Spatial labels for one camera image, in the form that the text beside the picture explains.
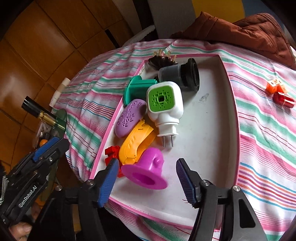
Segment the person's hand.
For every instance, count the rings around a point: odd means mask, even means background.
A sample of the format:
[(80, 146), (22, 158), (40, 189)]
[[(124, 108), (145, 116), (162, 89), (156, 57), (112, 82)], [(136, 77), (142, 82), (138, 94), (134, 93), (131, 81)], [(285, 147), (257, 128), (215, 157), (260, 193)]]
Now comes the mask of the person's hand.
[(26, 241), (32, 230), (32, 226), (25, 222), (19, 222), (17, 225), (10, 226), (9, 230), (16, 240)]

